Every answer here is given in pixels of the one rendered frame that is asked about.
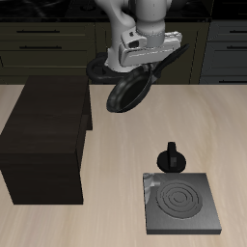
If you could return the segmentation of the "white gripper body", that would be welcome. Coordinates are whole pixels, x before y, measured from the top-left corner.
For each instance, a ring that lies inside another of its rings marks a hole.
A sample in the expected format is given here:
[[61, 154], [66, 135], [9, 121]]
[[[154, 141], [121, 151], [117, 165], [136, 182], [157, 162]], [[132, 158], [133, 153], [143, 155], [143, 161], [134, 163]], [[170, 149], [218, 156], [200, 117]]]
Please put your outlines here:
[[140, 36], [135, 30], [123, 32], [121, 40], [119, 62], [123, 67], [130, 67], [164, 60], [180, 48], [182, 34], [178, 31], [166, 33], [163, 43], [154, 43], [151, 47], [148, 38]]

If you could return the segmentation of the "black frying pan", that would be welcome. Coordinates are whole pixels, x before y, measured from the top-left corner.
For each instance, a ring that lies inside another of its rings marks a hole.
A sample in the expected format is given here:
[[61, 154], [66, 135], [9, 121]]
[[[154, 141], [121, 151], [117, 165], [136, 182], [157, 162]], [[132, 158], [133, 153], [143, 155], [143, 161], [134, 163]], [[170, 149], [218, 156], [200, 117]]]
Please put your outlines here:
[[178, 59], [189, 44], [178, 48], [161, 61], [155, 68], [151, 64], [142, 65], [121, 79], [110, 93], [106, 108], [111, 113], [124, 113], [136, 107], [148, 94], [151, 85], [161, 75], [161, 71]]

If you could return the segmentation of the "black marble counter top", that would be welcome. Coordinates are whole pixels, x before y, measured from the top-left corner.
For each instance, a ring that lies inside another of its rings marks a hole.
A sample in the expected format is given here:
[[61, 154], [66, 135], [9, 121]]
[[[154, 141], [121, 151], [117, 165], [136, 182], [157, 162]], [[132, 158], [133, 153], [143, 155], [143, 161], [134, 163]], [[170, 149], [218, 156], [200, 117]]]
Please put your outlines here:
[[[167, 22], [205, 22], [210, 19], [206, 5], [213, 0], [187, 0], [185, 6], [170, 9]], [[0, 0], [0, 22], [109, 22], [95, 0]]]

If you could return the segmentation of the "dark grey kitchen cupboard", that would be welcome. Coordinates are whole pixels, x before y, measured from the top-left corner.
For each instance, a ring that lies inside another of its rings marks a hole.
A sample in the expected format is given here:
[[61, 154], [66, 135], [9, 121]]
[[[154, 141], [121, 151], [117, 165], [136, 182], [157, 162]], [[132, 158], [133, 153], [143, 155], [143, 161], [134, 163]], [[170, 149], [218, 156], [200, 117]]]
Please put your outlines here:
[[247, 84], [247, 20], [210, 23], [200, 83]]

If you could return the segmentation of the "dark olive kitchen cupboard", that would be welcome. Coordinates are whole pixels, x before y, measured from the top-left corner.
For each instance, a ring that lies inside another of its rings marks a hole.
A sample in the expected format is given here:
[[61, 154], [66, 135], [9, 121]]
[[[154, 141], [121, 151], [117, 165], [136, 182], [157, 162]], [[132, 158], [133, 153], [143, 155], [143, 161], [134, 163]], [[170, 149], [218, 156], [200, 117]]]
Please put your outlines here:
[[[189, 49], [162, 70], [160, 84], [197, 84], [206, 47], [206, 22], [168, 22]], [[23, 84], [28, 75], [84, 75], [112, 44], [108, 22], [0, 22], [0, 84]]]

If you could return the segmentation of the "round black knob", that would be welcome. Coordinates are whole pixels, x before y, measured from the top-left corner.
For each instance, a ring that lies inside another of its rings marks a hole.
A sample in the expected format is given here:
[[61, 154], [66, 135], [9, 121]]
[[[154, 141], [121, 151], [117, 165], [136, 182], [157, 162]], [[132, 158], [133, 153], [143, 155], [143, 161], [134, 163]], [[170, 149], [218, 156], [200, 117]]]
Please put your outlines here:
[[158, 155], [156, 164], [164, 173], [181, 173], [185, 169], [186, 159], [177, 151], [176, 143], [169, 142], [167, 150]]

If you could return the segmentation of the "dark wooden cabinet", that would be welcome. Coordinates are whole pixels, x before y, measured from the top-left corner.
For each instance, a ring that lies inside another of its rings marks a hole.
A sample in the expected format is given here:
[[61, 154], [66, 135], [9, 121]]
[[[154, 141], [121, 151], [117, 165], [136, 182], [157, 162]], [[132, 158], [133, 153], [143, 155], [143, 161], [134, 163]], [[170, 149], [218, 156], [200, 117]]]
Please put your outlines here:
[[81, 160], [93, 128], [88, 77], [28, 78], [0, 134], [0, 172], [16, 205], [81, 205]]

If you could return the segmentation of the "dark grey stove plate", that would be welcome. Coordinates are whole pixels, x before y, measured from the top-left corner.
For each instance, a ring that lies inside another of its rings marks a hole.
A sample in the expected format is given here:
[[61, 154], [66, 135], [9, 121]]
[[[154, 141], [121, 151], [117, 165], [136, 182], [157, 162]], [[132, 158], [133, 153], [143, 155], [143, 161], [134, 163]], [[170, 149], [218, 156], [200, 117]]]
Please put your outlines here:
[[144, 173], [147, 234], [220, 234], [205, 173]]

